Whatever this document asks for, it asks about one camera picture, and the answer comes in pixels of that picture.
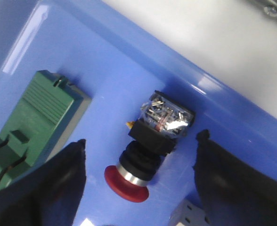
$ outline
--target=blue surface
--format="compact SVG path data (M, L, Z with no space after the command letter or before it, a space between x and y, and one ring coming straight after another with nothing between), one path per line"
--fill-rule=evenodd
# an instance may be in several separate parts
M88 144L88 181L75 226L86 218L96 226L164 226L187 195L200 205L192 166L195 136L203 129L277 180L276 119L100 1L29 2L20 14L17 8L0 8L0 17L18 15L14 30L23 31L9 36L1 30L7 34L1 43L14 45L0 52L0 130L37 70L66 75L93 98L69 140L85 138ZM38 5L32 12L33 2ZM196 111L196 121L148 186L149 199L131 203L107 186L103 173L131 141L125 123L139 116L139 107L155 89Z

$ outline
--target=chrome ring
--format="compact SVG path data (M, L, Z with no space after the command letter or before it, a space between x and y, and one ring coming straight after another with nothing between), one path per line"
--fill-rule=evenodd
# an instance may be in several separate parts
M149 181L142 180L142 179L137 178L136 176L132 175L131 173L129 173L120 163L118 163L118 165L116 167L117 167L119 173L122 175L122 177L134 185L137 185L140 187L145 187L149 183Z

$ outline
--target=green terminal block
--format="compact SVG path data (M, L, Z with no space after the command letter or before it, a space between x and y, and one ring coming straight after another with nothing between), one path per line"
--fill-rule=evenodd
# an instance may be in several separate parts
M66 77L38 71L0 132L0 189L59 152L90 102Z

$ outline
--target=transparent relay housing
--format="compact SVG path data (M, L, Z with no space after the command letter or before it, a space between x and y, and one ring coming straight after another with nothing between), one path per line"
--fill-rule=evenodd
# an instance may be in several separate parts
M194 112L157 90L149 102L142 105L141 111L140 120L171 139L185 136L195 117Z

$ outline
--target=screw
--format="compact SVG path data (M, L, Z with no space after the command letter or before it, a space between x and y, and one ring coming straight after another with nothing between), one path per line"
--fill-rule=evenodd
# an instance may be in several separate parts
M277 8L274 6L264 7L264 12L270 17L277 17Z

